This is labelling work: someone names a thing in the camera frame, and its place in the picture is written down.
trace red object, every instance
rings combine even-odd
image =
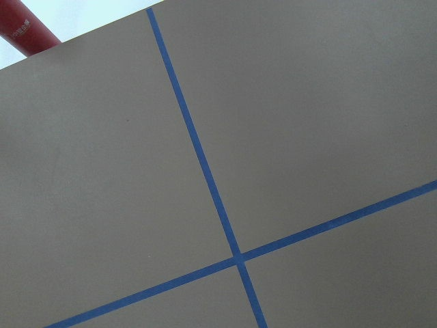
[[[20,0],[0,0],[0,35],[26,56],[61,43]]]

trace gray surface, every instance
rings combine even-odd
[[[437,191],[246,263],[269,328],[437,324]]]
[[[257,323],[234,267],[77,327],[255,328]]]
[[[437,2],[154,11],[242,250],[437,177]]]
[[[0,71],[0,327],[230,257],[145,12]]]

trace blue grid line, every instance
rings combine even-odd
[[[246,264],[242,259],[241,251],[238,246],[234,231],[232,230],[231,223],[229,222],[229,218],[227,217],[225,206],[223,205],[219,190],[217,189],[214,177],[212,176],[210,166],[208,165],[208,161],[206,160],[206,156],[200,143],[199,136],[197,135],[197,131],[191,118],[190,111],[188,110],[188,106],[182,93],[178,78],[176,77],[173,64],[171,63],[169,53],[167,52],[167,47],[165,46],[163,36],[160,32],[158,22],[156,21],[152,8],[149,8],[146,11],[147,15],[149,16],[150,25],[152,26],[152,30],[155,35],[156,43],[158,45],[161,57],[164,61],[167,74],[169,75],[171,86],[173,87],[176,99],[178,100],[179,108],[185,121],[186,128],[188,129],[188,134],[190,135],[191,142],[193,143],[197,158],[199,160],[203,176],[205,177],[206,183],[210,190],[212,200],[216,207],[223,230],[225,231],[226,239],[229,243],[229,247],[231,248],[232,255],[234,256],[234,259],[237,263],[238,272],[244,285],[244,289],[246,290],[247,297],[249,298],[249,303],[251,304],[253,314],[257,321],[258,327],[267,328],[266,319],[264,318],[264,314],[262,313],[261,305],[259,304],[255,289],[252,285],[249,272],[247,271]]]
[[[342,225],[345,225],[349,222],[355,221],[357,219],[362,219],[370,214],[374,214],[380,212],[381,210],[386,210],[390,207],[394,207],[398,204],[411,200],[413,198],[425,195],[426,193],[430,193],[432,191],[437,190],[437,180],[427,183],[421,187],[417,187],[411,189],[409,191],[405,191],[393,197],[382,200],[378,203],[366,206],[362,209],[355,210],[354,212],[348,213],[346,215],[342,215],[336,219],[327,221],[325,223],[315,225],[312,228],[303,230],[301,232],[297,232],[295,234],[291,234],[285,238],[279,239],[269,244],[265,244],[261,247],[257,247],[250,251],[243,253],[242,260],[248,261],[254,258],[263,256],[264,254],[270,253],[272,251],[276,251],[278,249],[290,246],[291,244],[297,243],[298,241],[302,241],[304,239],[310,238],[317,234],[321,234],[325,231],[332,230],[334,228],[338,228]],[[78,314],[71,318],[65,319],[63,321],[59,321],[58,323],[54,323],[45,328],[68,328],[79,323],[82,323],[87,320],[91,320],[97,316],[102,316],[103,314],[115,311],[117,309],[123,308],[125,306],[131,305],[136,302],[140,302],[144,299],[148,299],[152,296],[158,295],[162,292],[167,292],[168,290],[177,288],[179,286],[185,285],[189,282],[193,282],[195,280],[201,279],[203,277],[207,277],[209,275],[218,273],[219,271],[228,269],[233,267],[234,265],[239,265],[241,262],[235,261],[234,258],[228,258],[226,260],[211,264],[210,266],[206,266],[202,269],[193,271],[191,273],[187,273],[181,277],[177,277],[175,279],[169,280],[168,282],[164,282],[157,286],[145,289],[141,292],[137,292],[133,295],[124,297],[122,299],[118,299],[117,301],[108,303],[106,305],[102,305],[90,311],[83,312],[82,314]]]

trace blue tape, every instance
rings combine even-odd
[[[235,261],[237,262],[238,272],[240,273],[244,289],[246,290],[247,297],[249,298],[253,314],[255,315],[259,328],[266,328],[266,319],[264,318],[261,306],[259,305],[259,301],[255,293],[255,289],[253,288],[252,281],[249,277],[249,273],[247,272],[246,265],[241,258],[240,248],[237,244],[234,231],[232,230],[231,223],[229,222],[229,218],[227,217],[225,207],[223,206],[223,202],[219,194],[219,190],[217,189],[210,166],[208,165],[205,153],[203,152],[199,136],[197,135],[196,128],[188,110],[188,106],[186,105],[182,89],[180,87],[178,78],[176,77],[175,70],[171,63],[170,56],[167,52],[163,36],[160,32],[158,23],[156,22],[156,18],[152,8],[147,9],[147,15],[149,16],[150,25],[152,26],[153,33],[156,38],[156,43],[158,44],[158,48],[161,53],[161,57],[163,58],[165,68],[167,69],[167,74],[169,75],[171,85],[176,95],[176,99],[178,100],[178,104],[182,112],[186,128],[188,129],[191,142],[193,143],[197,158],[199,159],[199,164],[201,166],[203,176],[205,177],[206,183],[212,196],[212,200],[218,213],[218,217],[220,218],[221,225],[223,226],[223,230],[225,231],[227,242],[229,243],[229,247],[231,248],[231,252],[232,255],[234,255]]]
[[[202,269],[169,280],[168,282],[164,282],[155,287],[145,289],[141,292],[136,292],[133,295],[123,297],[122,299],[118,299],[117,301],[110,302],[106,305],[96,307],[95,309],[83,312],[82,314],[78,314],[77,316],[72,316],[71,318],[59,321],[58,323],[53,323],[52,325],[49,325],[45,328],[67,328],[77,325],[79,323],[83,323],[84,321],[96,318],[98,316],[102,316],[103,314],[118,310],[120,308],[124,308],[125,306],[131,305],[136,302],[140,302],[144,299],[148,299],[162,292],[167,292],[168,290],[201,279],[208,275],[212,275],[213,273],[217,273],[219,271],[225,270],[234,265],[235,265],[235,260],[233,258],[228,258],[227,260],[217,262],[210,266],[206,266]]]
[[[419,197],[420,195],[429,193],[430,191],[434,191],[434,190],[437,190],[437,180],[427,183],[421,187],[411,189],[404,193],[400,193],[399,195],[387,198],[386,200],[382,200],[381,202],[375,203],[373,205],[369,205],[360,210],[355,210],[354,212],[351,212],[349,214],[342,215],[336,219],[332,219],[325,223],[321,223],[319,225],[303,230],[296,234],[292,234],[290,236],[281,238],[277,241],[273,241],[269,244],[252,249],[251,251],[247,251],[243,253],[242,257],[244,261],[257,258],[261,255],[270,253],[272,251],[276,251],[283,247],[287,247],[291,244],[297,243],[298,241],[302,241],[304,239],[315,236],[316,234],[321,234],[325,231],[329,231],[331,229],[342,226],[343,224],[347,224],[349,222],[366,217],[367,215],[374,214],[381,210],[385,210],[389,207],[406,202],[407,200],[411,200],[412,198]]]

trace red cylinder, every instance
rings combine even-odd
[[[0,35],[26,56],[61,43],[20,0],[0,0]]]

